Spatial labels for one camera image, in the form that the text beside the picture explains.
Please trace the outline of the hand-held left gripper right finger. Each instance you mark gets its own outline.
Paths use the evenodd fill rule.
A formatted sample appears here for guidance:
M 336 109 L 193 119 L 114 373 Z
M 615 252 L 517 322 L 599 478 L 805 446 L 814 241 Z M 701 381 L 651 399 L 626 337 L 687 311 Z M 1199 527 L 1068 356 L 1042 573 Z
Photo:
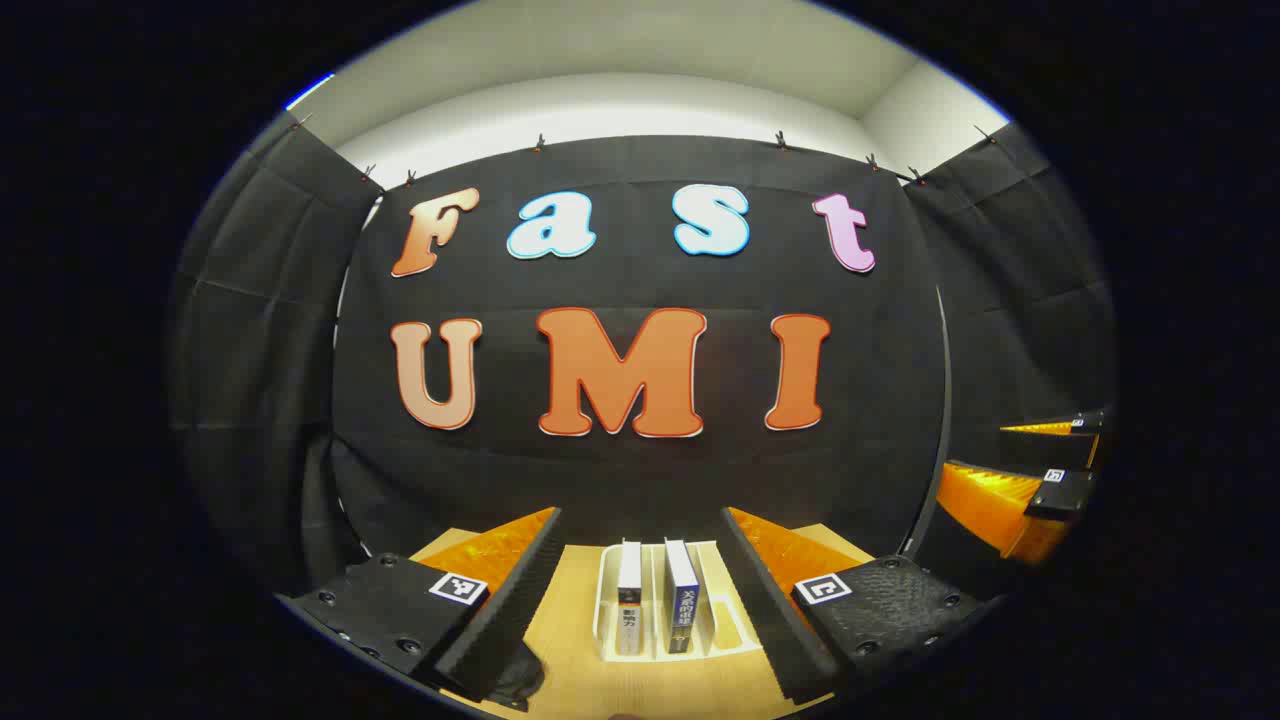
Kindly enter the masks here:
M 719 553 L 783 696 L 861 696 L 906 676 L 998 607 L 901 555 L 865 561 L 735 507 Z

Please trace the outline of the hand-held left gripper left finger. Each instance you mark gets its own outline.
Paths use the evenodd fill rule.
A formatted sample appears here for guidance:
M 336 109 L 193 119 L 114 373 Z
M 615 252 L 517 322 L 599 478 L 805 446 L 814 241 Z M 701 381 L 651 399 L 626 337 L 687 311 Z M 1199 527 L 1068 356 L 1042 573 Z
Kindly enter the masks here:
M 291 598 L 291 610 L 435 691 L 524 703 L 541 680 L 525 633 L 564 548 L 548 507 L 424 559 L 379 553 Z

